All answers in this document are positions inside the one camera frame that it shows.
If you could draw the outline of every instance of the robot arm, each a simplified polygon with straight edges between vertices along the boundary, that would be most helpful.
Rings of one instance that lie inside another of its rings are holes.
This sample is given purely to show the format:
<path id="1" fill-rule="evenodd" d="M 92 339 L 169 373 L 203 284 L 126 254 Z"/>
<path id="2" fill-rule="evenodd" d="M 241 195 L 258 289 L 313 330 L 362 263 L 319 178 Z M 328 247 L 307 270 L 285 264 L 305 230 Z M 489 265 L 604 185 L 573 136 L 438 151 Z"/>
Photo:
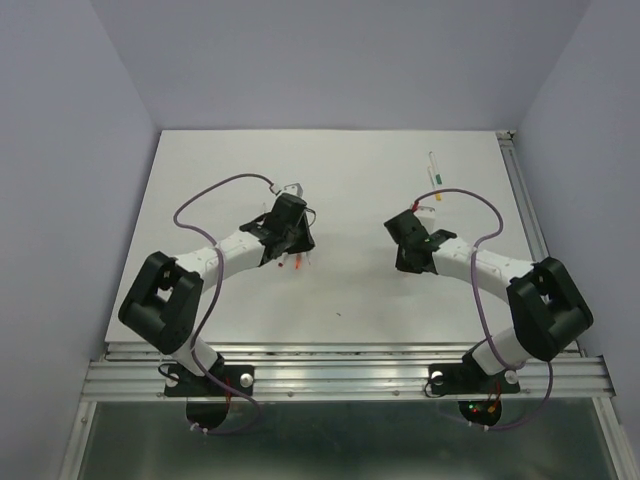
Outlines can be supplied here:
<path id="1" fill-rule="evenodd" d="M 261 267 L 283 253 L 313 249 L 306 210 L 307 204 L 300 197 L 280 193 L 271 212 L 240 226 L 219 242 L 224 278 Z M 218 255 L 213 247 L 173 258 L 156 252 L 144 262 L 118 318 L 193 375 L 203 376 L 193 361 L 190 344 L 200 297 L 216 285 L 218 268 Z M 201 363 L 214 375 L 219 374 L 222 357 L 200 338 L 194 348 Z"/>
<path id="2" fill-rule="evenodd" d="M 385 223 L 398 245 L 396 268 L 471 283 L 473 246 L 446 230 L 429 234 L 425 228 L 429 223 L 412 210 Z M 511 309 L 513 327 L 492 337 L 498 353 L 510 365 L 530 358 L 550 361 L 593 323 L 575 283 L 556 259 L 532 263 L 482 250 L 477 253 L 476 266 L 479 288 L 501 298 Z M 462 360 L 462 371 L 442 379 L 441 386 L 448 383 L 450 393 L 482 391 L 505 370 L 486 340 Z"/>

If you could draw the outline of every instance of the lavender wall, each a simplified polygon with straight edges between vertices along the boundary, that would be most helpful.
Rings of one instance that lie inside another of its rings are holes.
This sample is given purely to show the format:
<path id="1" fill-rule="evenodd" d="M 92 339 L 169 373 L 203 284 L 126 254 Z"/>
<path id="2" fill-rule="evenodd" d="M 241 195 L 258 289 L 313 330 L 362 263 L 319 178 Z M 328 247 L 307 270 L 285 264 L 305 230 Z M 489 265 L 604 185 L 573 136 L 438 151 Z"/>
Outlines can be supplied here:
<path id="1" fill-rule="evenodd" d="M 640 2 L 594 0 L 519 128 L 517 149 L 549 250 L 593 309 L 640 453 Z"/>
<path id="2" fill-rule="evenodd" d="M 514 128 L 589 0 L 92 0 L 163 128 Z"/>
<path id="3" fill-rule="evenodd" d="M 0 478 L 57 478 L 157 134 L 86 0 L 0 1 Z"/>

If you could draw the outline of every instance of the white tabletop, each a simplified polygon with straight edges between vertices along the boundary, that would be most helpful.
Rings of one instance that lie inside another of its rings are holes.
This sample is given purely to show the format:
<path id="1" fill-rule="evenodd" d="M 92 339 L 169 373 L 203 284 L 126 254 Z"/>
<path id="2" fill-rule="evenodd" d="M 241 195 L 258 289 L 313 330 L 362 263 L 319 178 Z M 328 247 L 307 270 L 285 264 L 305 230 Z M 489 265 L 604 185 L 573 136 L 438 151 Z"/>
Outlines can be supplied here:
<path id="1" fill-rule="evenodd" d="M 493 202 L 504 233 L 485 248 L 530 259 L 502 155 L 492 132 L 408 131 L 164 131 L 147 185 L 107 332 L 108 342 L 141 339 L 117 311 L 144 259 L 206 246 L 173 226 L 187 198 L 240 172 L 262 173 L 280 185 L 300 182 L 318 212 L 317 247 L 295 270 L 272 262 L 224 283 L 203 332 L 209 342 L 475 342 L 482 338 L 468 284 L 394 268 L 396 247 L 383 222 L 431 190 L 428 152 L 435 152 L 445 187 L 473 190 Z M 457 194 L 441 202 L 437 228 L 473 242 L 496 228 L 493 214 Z M 184 220 L 218 240 L 273 204 L 266 184 L 243 179 L 202 198 Z M 200 315 L 211 299 L 201 301 Z M 511 325 L 508 307 L 483 295 L 493 332 Z"/>

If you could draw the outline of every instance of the purple cable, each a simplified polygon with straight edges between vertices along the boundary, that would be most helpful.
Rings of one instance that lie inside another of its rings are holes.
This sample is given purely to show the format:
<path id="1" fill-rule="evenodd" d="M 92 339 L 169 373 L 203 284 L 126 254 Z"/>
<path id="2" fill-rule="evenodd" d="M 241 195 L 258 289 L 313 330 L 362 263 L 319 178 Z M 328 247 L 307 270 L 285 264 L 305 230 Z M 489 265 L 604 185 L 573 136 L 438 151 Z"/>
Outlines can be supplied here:
<path id="1" fill-rule="evenodd" d="M 507 370 L 518 370 L 522 368 L 524 364 L 518 365 L 518 366 L 509 365 L 502 358 L 502 356 L 500 355 L 500 352 L 498 352 L 498 348 L 496 347 L 496 344 L 493 341 L 493 337 L 491 336 L 491 332 L 489 331 L 489 325 L 487 323 L 487 317 L 484 313 L 484 308 L 482 307 L 482 299 L 480 298 L 480 289 L 478 287 L 478 268 L 476 265 L 478 248 L 484 241 L 489 240 L 491 238 L 495 238 L 502 233 L 502 231 L 504 230 L 504 220 L 502 219 L 502 215 L 500 215 L 500 212 L 498 211 L 498 209 L 489 200 L 487 200 L 481 195 L 478 195 L 477 193 L 471 192 L 469 190 L 464 190 L 462 188 L 441 188 L 440 190 L 434 190 L 432 192 L 425 193 L 424 195 L 420 195 L 418 198 L 415 199 L 415 201 L 413 202 L 414 207 L 420 203 L 420 200 L 431 197 L 438 193 L 462 193 L 463 195 L 468 195 L 470 197 L 473 197 L 477 200 L 480 200 L 482 203 L 488 206 L 498 218 L 498 229 L 493 233 L 489 233 L 487 235 L 480 237 L 473 244 L 473 251 L 471 252 L 471 288 L 473 290 L 473 298 L 476 302 L 476 308 L 478 309 L 478 316 L 480 317 L 482 331 L 484 332 L 485 339 L 489 344 L 491 353 L 493 353 L 493 355 L 496 357 L 496 360 L 498 360 L 498 362 L 500 362 L 500 364 Z M 538 415 L 538 413 L 540 412 L 540 409 L 549 400 L 549 397 L 551 396 L 551 390 L 553 389 L 553 367 L 551 366 L 550 362 L 548 363 L 548 366 L 549 366 L 549 386 L 547 387 L 547 392 L 544 398 L 542 399 L 542 402 L 540 402 L 540 405 L 538 406 L 538 408 L 535 409 L 530 415 L 522 418 L 517 422 L 510 423 L 508 425 L 498 426 L 498 427 L 491 427 L 490 430 L 509 430 L 511 428 L 516 428 L 521 425 L 524 425 L 525 423 L 528 423 L 530 420 L 532 420 L 534 417 Z"/>
<path id="2" fill-rule="evenodd" d="M 488 206 L 493 211 L 493 213 L 496 214 L 496 217 L 498 218 L 498 229 L 493 233 L 489 233 L 487 235 L 480 237 L 473 244 L 473 251 L 471 252 L 471 288 L 473 290 L 473 298 L 476 302 L 476 308 L 478 309 L 478 316 L 480 317 L 480 323 L 482 324 L 482 331 L 484 332 L 484 336 L 487 340 L 487 343 L 489 344 L 491 353 L 493 353 L 493 356 L 496 357 L 496 360 L 498 360 L 498 362 L 500 362 L 500 364 L 507 370 L 516 370 L 518 368 L 521 368 L 521 366 L 515 367 L 513 365 L 509 365 L 502 358 L 502 356 L 500 355 L 500 352 L 498 352 L 498 348 L 496 347 L 496 344 L 493 341 L 493 338 L 491 337 L 491 332 L 489 331 L 489 325 L 487 323 L 487 317 L 484 313 L 484 308 L 482 307 L 482 299 L 480 298 L 480 289 L 478 287 L 478 271 L 477 271 L 477 265 L 476 265 L 476 257 L 478 256 L 478 247 L 485 240 L 495 238 L 502 233 L 502 230 L 504 230 L 504 220 L 502 219 L 502 215 L 500 215 L 500 212 L 498 211 L 498 209 L 486 198 L 478 195 L 477 193 L 470 192 L 469 190 L 463 190 L 461 188 L 442 188 L 440 190 L 434 190 L 433 192 L 425 193 L 424 195 L 420 195 L 418 198 L 416 198 L 414 205 L 417 205 L 420 202 L 420 200 L 423 200 L 427 197 L 431 197 L 438 193 L 462 193 L 464 195 L 469 195 L 477 200 L 480 200 L 482 203 Z"/>
<path id="3" fill-rule="evenodd" d="M 273 186 L 273 182 L 271 180 L 269 180 L 267 177 L 263 176 L 263 175 L 258 175 L 257 173 L 240 173 L 238 175 L 234 175 L 232 177 L 229 177 L 226 180 L 222 180 L 221 182 L 218 182 L 215 185 L 212 185 L 212 186 L 210 186 L 208 188 L 205 188 L 200 193 L 194 195 L 189 200 L 187 200 L 185 203 L 183 203 L 176 210 L 176 212 L 173 214 L 173 223 L 178 228 L 191 230 L 193 232 L 196 232 L 196 233 L 202 235 L 204 238 L 206 238 L 211 243 L 211 245 L 213 246 L 213 249 L 216 252 L 216 255 L 218 256 L 218 278 L 217 278 L 217 281 L 216 281 L 216 289 L 214 291 L 213 298 L 211 299 L 211 303 L 209 304 L 209 307 L 207 308 L 207 311 L 205 312 L 204 316 L 202 317 L 202 320 L 198 324 L 198 327 L 196 328 L 196 330 L 195 330 L 195 332 L 193 334 L 193 337 L 191 338 L 190 349 L 191 349 L 191 356 L 193 358 L 193 361 L 198 366 L 198 368 L 200 370 L 202 370 L 202 373 L 205 375 L 205 377 L 207 377 L 210 381 L 215 383 L 218 387 L 222 388 L 224 391 L 229 392 L 230 394 L 232 394 L 232 395 L 234 395 L 236 397 L 244 398 L 249 403 L 251 403 L 254 407 L 256 407 L 256 410 L 257 410 L 256 415 L 253 417 L 253 419 L 251 419 L 251 421 L 249 421 L 248 423 L 246 423 L 244 425 L 241 425 L 239 427 L 232 428 L 230 430 L 224 430 L 224 431 L 207 430 L 207 431 L 205 431 L 204 429 L 202 429 L 198 425 L 192 424 L 192 427 L 194 427 L 194 425 L 195 425 L 195 428 L 198 431 L 200 431 L 202 433 L 205 433 L 207 435 L 231 435 L 231 434 L 234 434 L 234 433 L 242 432 L 242 431 L 252 427 L 256 423 L 258 423 L 259 420 L 262 419 L 262 407 L 260 407 L 260 404 L 255 399 L 250 397 L 249 395 L 247 395 L 245 393 L 242 393 L 242 392 L 240 392 L 239 390 L 236 390 L 233 387 L 230 387 L 229 385 L 225 384 L 224 382 L 222 382 L 222 381 L 218 380 L 216 377 L 214 377 L 211 373 L 209 373 L 209 371 L 202 364 L 202 362 L 200 362 L 200 359 L 196 356 L 196 351 L 195 351 L 195 348 L 194 348 L 195 344 L 196 344 L 196 340 L 197 340 L 198 336 L 200 336 L 200 333 L 202 332 L 202 329 L 204 328 L 205 324 L 207 323 L 207 320 L 209 320 L 209 317 L 211 316 L 211 313 L 213 313 L 213 309 L 215 308 L 216 304 L 218 303 L 218 299 L 220 298 L 220 290 L 222 289 L 222 280 L 224 278 L 224 256 L 222 255 L 222 252 L 217 248 L 218 242 L 216 241 L 216 239 L 213 238 L 207 231 L 203 230 L 202 228 L 200 228 L 200 227 L 198 227 L 196 225 L 190 225 L 190 224 L 187 224 L 187 223 L 182 223 L 180 220 L 178 220 L 178 216 L 184 211 L 185 208 L 187 208 L 193 202 L 195 202 L 196 200 L 201 198 L 203 195 L 206 195 L 207 193 L 211 192 L 212 190 L 215 190 L 216 188 L 221 187 L 222 185 L 225 185 L 225 184 L 227 184 L 229 182 L 232 182 L 233 180 L 238 180 L 239 178 L 258 178 L 260 180 L 264 180 L 265 182 L 267 182 L 270 187 Z"/>

